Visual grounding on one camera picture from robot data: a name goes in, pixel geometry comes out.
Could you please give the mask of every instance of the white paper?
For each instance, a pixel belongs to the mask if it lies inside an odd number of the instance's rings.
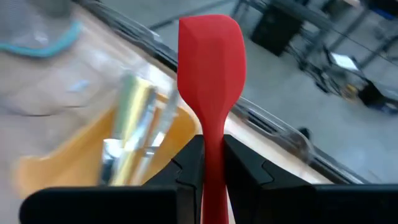
[[[357,66],[349,56],[331,53],[331,56],[335,59],[338,66],[348,69],[358,71]]]

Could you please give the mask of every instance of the spatula handle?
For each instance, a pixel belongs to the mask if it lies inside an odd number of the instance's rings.
[[[228,224],[224,177],[224,123],[220,127],[202,126],[202,129],[205,138],[203,223]]]

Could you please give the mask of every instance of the silver utensil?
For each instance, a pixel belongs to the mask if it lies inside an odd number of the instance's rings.
[[[154,113],[155,88],[148,81],[128,73],[123,76],[122,83],[112,138],[105,139],[103,144],[103,167],[99,184],[109,184],[113,176],[117,174],[120,165],[115,163],[120,164],[119,158],[130,139],[133,139],[135,143],[130,141],[129,147],[137,147],[132,145],[138,144],[136,140],[139,139],[138,135],[145,133],[145,131],[135,132],[135,129],[140,127],[140,119],[143,120],[142,114]]]
[[[144,177],[144,174],[146,173],[146,171],[149,167],[149,164],[150,164],[153,156],[156,153],[156,150],[162,144],[164,137],[167,134],[167,131],[169,131],[169,129],[174,121],[174,114],[175,114],[175,111],[178,106],[179,96],[180,95],[178,93],[177,85],[176,85],[176,83],[174,83],[172,92],[169,95],[169,100],[159,118],[159,123],[158,123],[155,131],[151,135],[151,138],[149,141],[149,147],[145,148],[145,153],[144,153],[143,157],[141,158],[139,165],[136,169],[136,172],[132,178],[132,181],[131,181],[132,185],[141,184],[142,178]]]
[[[151,87],[143,108],[141,118],[139,119],[135,130],[130,139],[127,141],[124,150],[117,159],[114,168],[114,177],[112,185],[125,185],[126,181],[131,177],[131,167],[134,156],[139,148],[144,146],[147,139],[150,124],[152,123],[156,109],[156,90]]]

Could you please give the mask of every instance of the spatula head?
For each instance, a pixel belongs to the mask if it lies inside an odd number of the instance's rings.
[[[199,120],[225,119],[246,77],[239,25],[225,15],[180,19],[177,85]]]

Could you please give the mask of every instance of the red silicone spatula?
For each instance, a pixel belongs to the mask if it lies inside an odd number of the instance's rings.
[[[241,30],[224,15],[180,19],[177,85],[198,116],[205,138],[203,223],[227,224],[223,136],[246,77]]]

